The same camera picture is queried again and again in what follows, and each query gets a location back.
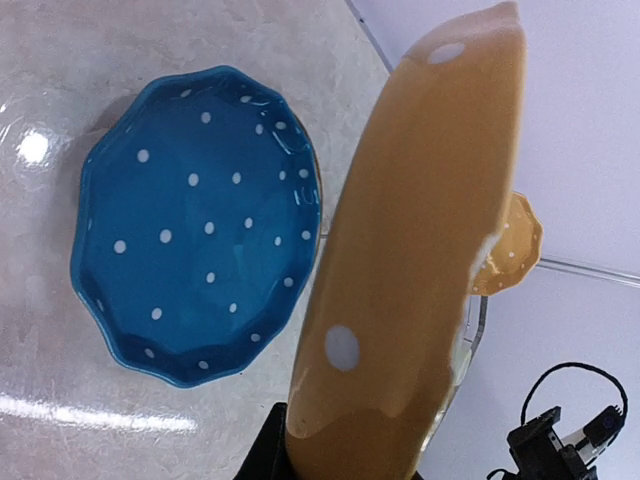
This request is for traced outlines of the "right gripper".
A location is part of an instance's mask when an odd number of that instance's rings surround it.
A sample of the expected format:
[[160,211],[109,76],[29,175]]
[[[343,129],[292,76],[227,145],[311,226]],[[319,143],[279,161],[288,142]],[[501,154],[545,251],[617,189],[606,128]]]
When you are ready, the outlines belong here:
[[553,407],[507,436],[509,453],[516,466],[516,479],[584,479],[585,463],[573,446],[564,446],[553,426],[561,408]]

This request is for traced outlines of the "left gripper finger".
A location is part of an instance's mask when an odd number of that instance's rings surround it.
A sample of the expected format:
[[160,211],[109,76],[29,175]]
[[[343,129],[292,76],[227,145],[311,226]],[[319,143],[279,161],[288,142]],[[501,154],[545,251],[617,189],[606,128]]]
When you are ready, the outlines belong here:
[[285,445],[287,404],[271,408],[235,480],[296,480]]

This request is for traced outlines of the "yellow polka dot plate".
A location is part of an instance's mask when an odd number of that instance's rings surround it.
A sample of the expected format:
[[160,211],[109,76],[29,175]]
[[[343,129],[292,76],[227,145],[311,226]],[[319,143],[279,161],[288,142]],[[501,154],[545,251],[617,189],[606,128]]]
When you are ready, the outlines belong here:
[[286,447],[301,479],[408,479],[454,390],[472,283],[514,177],[517,5],[454,18],[390,74],[334,213],[301,330]]
[[511,195],[501,237],[471,284],[471,294],[491,296],[522,282],[541,258],[543,227],[528,199]]

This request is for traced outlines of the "blue polka dot plate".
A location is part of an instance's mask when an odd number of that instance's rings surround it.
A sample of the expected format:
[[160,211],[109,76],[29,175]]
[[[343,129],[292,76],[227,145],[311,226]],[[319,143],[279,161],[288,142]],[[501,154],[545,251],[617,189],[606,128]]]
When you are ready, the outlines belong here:
[[317,194],[280,93],[230,66],[158,78],[83,164],[71,284],[120,365],[179,388],[239,373],[309,279]]

